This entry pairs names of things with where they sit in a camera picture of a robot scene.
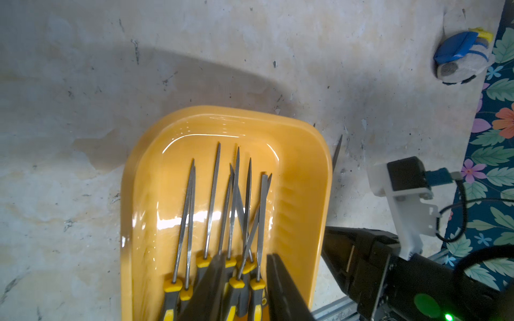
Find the file tool four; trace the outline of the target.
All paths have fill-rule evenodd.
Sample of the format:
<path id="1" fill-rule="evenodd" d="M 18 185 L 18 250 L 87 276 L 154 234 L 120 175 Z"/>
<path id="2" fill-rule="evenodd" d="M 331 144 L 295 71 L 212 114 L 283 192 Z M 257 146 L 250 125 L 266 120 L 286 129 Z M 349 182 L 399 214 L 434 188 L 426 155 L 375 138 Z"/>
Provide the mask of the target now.
<path id="1" fill-rule="evenodd" d="M 271 184 L 271 178 L 272 177 L 269 176 L 269 187 Z M 244 282 L 241 280 L 242 270 L 244 269 L 244 265 L 245 265 L 244 261 L 247 258 L 247 255 L 249 254 L 249 252 L 251 252 L 251 246 L 252 246 L 254 239 L 257 239 L 257 241 L 258 241 L 258 212 L 259 212 L 259 206 L 254 215 L 252 231 L 250 232 L 250 235 L 248 237 L 248 244 L 246 246 L 244 246 L 244 254 L 242 257 L 241 266 L 240 266 L 236 276 L 230 278 L 228 281 L 228 291 L 224 297 L 224 301 L 223 301 L 223 305 L 222 305 L 222 314 L 221 314 L 222 320 L 234 320 L 234 318 L 236 317 L 240 293 L 244 287 Z"/>

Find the file tool seven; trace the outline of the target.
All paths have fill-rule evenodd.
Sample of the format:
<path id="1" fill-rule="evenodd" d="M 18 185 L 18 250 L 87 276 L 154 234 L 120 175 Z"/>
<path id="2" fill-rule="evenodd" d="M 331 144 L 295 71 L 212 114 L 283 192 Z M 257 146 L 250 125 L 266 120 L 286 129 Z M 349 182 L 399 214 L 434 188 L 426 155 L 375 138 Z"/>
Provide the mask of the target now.
<path id="1" fill-rule="evenodd" d="M 250 208 L 251 208 L 251 197 L 252 197 L 252 159 L 249 160 L 248 165 L 248 174 L 246 180 L 246 195 L 245 195 L 245 218 L 244 218 L 244 246 L 248 244 L 248 237 L 250 234 Z M 237 316 L 239 318 L 243 318 L 248 313 L 248 304 L 250 299 L 250 278 L 251 273 L 255 269 L 255 264 L 253 262 L 252 253 L 249 252 L 247 258 L 244 261 L 244 269 L 242 270 L 241 280 L 244 282 L 244 287 L 241 290 L 238 306 L 237 306 Z"/>

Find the file tool ten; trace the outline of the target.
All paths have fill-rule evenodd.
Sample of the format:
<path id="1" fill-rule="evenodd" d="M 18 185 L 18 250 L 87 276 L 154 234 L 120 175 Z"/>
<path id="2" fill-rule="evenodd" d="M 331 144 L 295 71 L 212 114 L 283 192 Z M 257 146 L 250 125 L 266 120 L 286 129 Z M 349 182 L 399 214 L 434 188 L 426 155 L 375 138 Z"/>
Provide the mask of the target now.
<path id="1" fill-rule="evenodd" d="M 187 189 L 186 189 L 186 196 L 183 206 L 183 213 L 181 218 L 181 223 L 179 226 L 179 237 L 177 241 L 177 250 L 176 250 L 176 256 L 175 256 L 175 265 L 173 269 L 173 274 L 171 279 L 166 280 L 163 285 L 164 290 L 164 302 L 163 307 L 160 315 L 160 320 L 178 320 L 179 315 L 179 309 L 180 309 L 180 299 L 179 299 L 179 293 L 184 287 L 185 281 L 182 281 L 178 277 L 178 270 L 180 266 L 180 261 L 182 257 L 182 250 L 184 245 L 184 240 L 186 238 L 186 234 L 188 233 L 188 210 L 189 210 L 189 202 L 190 202 L 190 173 L 188 176 L 187 181 Z"/>

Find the file tool five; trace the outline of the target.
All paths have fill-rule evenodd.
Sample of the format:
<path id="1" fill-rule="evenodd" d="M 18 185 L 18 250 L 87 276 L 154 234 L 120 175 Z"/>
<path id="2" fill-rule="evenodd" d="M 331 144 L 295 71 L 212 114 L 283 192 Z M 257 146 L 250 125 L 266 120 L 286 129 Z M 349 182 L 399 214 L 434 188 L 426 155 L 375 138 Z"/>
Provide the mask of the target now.
<path id="1" fill-rule="evenodd" d="M 226 259 L 226 275 L 227 279 L 230 279 L 233 276 L 234 269 L 236 267 L 236 259 L 232 255 L 232 243 L 234 239 L 234 224 L 235 224 L 235 216 L 236 216 L 236 206 L 237 206 L 237 192 L 236 188 L 238 187 L 238 175 L 239 175 L 239 167 L 240 167 L 240 148 L 237 150 L 236 154 L 236 165 L 235 169 L 231 172 L 231 203 L 230 203 L 230 216 L 229 216 L 229 234 L 228 234 L 228 248 L 227 248 L 227 259 Z"/>

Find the file tool eight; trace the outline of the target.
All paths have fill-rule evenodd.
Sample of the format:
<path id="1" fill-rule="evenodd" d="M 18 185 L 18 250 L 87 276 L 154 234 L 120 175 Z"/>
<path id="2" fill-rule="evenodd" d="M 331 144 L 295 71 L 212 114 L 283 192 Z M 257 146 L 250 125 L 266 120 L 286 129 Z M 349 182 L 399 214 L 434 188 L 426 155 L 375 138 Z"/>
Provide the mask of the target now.
<path id="1" fill-rule="evenodd" d="M 217 184 L 218 184 L 218 173 L 220 168 L 220 156 L 221 156 L 221 143 L 218 143 L 217 151 L 216 151 L 216 161 L 214 165 L 214 174 L 212 179 L 212 185 L 211 185 L 211 192 L 210 192 L 210 203 L 207 210 L 207 224 L 206 224 L 206 240 L 203 247 L 202 254 L 199 254 L 196 259 L 196 266 L 197 266 L 197 274 L 195 279 L 194 286 L 197 287 L 199 283 L 202 281 L 202 278 L 204 277 L 206 270 L 208 269 L 210 262 L 211 262 L 211 256 L 209 254 L 210 249 L 210 240 L 211 240 L 211 229 L 212 229 L 212 220 L 214 215 L 214 206 L 216 201 L 216 190 L 217 190 Z"/>

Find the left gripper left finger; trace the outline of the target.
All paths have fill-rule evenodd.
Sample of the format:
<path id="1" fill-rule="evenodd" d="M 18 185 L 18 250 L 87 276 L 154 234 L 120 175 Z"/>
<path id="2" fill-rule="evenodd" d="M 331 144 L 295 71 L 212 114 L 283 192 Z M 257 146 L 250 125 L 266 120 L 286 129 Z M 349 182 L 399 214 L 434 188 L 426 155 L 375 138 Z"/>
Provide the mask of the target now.
<path id="1" fill-rule="evenodd" d="M 217 254 L 198 284 L 180 320 L 218 320 L 226 284 L 226 256 Z"/>

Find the file tool two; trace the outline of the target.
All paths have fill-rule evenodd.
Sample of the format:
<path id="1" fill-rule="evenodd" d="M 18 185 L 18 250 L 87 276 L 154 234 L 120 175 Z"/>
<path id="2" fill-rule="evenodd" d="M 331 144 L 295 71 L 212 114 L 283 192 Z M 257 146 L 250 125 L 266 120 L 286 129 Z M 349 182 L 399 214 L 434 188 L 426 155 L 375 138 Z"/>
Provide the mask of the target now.
<path id="1" fill-rule="evenodd" d="M 339 158 L 339 153 L 340 153 L 340 150 L 341 150 L 342 140 L 343 140 L 343 135 L 341 135 L 339 137 L 337 146 L 335 148 L 335 152 L 334 152 L 333 157 L 332 157 L 332 169 L 333 169 L 333 171 L 335 171 L 335 168 L 337 166 L 337 160 Z"/>

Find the file tool three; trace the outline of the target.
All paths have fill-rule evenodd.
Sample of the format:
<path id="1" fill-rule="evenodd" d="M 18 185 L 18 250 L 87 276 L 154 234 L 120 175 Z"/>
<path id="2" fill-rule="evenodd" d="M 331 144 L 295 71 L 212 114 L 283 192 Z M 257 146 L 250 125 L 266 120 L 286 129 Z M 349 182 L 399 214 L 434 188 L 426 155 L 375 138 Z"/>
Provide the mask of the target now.
<path id="1" fill-rule="evenodd" d="M 258 212 L 258 241 L 256 249 L 257 269 L 256 278 L 250 281 L 250 301 L 248 307 L 248 320 L 262 320 L 263 316 L 263 294 L 266 284 L 262 278 L 262 257 L 264 249 L 264 226 L 266 216 L 266 198 L 268 195 L 269 176 L 262 175 L 260 189 L 260 204 Z"/>

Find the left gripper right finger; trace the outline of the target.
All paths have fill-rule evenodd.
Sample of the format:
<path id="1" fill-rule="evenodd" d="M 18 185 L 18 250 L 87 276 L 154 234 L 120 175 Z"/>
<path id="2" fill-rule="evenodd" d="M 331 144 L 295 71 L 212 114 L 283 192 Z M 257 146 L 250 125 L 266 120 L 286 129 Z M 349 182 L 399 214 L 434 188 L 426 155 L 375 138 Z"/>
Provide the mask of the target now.
<path id="1" fill-rule="evenodd" d="M 314 320 L 278 254 L 266 256 L 270 320 Z"/>

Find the file tool nine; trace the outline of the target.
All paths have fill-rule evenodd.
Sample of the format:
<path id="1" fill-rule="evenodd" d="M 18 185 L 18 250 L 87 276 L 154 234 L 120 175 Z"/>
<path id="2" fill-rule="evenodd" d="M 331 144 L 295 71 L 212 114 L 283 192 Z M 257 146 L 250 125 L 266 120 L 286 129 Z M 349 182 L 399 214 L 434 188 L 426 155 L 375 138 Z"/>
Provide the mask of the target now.
<path id="1" fill-rule="evenodd" d="M 195 176 L 196 176 L 196 169 L 195 169 L 195 162 L 193 162 L 191 167 L 191 173 L 190 173 L 190 202 L 189 202 L 189 210 L 187 214 L 188 218 L 188 233 L 187 233 L 187 263 L 186 263 L 186 279 L 184 283 L 183 289 L 179 293 L 179 299 L 180 299 L 180 309 L 179 312 L 182 313 L 187 305 L 189 304 L 189 301 L 191 300 L 191 297 L 193 295 L 193 286 L 191 285 L 191 278 L 190 278 L 190 272 L 191 272 L 191 257 L 192 257 L 192 243 L 193 243 L 193 234 L 194 234 L 194 206 L 195 206 Z"/>

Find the file tool six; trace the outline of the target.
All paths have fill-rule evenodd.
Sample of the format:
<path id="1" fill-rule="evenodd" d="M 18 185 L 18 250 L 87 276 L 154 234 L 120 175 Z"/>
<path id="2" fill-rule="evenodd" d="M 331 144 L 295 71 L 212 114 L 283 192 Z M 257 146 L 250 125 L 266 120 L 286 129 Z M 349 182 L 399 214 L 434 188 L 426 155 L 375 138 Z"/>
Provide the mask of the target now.
<path id="1" fill-rule="evenodd" d="M 221 215 L 221 224 L 220 224 L 220 238 L 218 242 L 218 254 L 221 255 L 223 251 L 223 245 L 224 245 L 224 236 L 227 226 L 227 220 L 229 217 L 229 203 L 230 203 L 230 195 L 232 190 L 232 183 L 234 179 L 234 169 L 233 166 L 230 165 L 230 176 L 228 179 L 228 185 L 226 189 L 226 195 L 224 199 L 224 207 Z"/>

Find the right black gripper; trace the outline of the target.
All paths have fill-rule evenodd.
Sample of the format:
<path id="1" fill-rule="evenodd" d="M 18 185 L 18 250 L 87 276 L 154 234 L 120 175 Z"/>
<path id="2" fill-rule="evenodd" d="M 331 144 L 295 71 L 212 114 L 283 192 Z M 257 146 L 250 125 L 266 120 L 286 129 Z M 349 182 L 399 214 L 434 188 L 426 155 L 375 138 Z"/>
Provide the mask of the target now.
<path id="1" fill-rule="evenodd" d="M 325 228 L 321 257 L 362 320 L 384 316 L 384 282 L 401 247 L 397 235 L 363 228 Z"/>

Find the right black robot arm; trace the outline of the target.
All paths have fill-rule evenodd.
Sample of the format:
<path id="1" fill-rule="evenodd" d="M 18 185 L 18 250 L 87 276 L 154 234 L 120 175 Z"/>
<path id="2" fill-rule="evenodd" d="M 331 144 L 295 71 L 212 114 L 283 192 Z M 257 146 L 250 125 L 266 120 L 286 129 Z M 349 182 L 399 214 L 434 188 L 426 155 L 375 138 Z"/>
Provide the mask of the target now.
<path id="1" fill-rule="evenodd" d="M 321 255 L 360 320 L 513 319 L 513 284 L 495 290 L 465 274 L 510 258 L 513 246 L 473 252 L 452 270 L 418 254 L 403 259 L 400 250 L 387 231 L 326 227 Z"/>

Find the yellow plastic storage tray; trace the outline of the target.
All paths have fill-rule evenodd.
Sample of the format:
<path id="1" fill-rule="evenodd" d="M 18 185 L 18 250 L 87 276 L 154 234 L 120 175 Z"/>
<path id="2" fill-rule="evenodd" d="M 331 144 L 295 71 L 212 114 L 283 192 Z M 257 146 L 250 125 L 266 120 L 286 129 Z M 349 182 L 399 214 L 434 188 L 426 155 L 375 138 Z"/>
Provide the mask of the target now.
<path id="1" fill-rule="evenodd" d="M 159 320 L 166 280 L 186 285 L 207 251 L 242 255 L 230 173 L 251 211 L 260 179 L 266 200 L 264 254 L 278 254 L 308 306 L 313 303 L 333 165 L 312 125 L 275 114 L 194 106 L 153 125 L 126 162 L 121 183 L 121 318 Z"/>

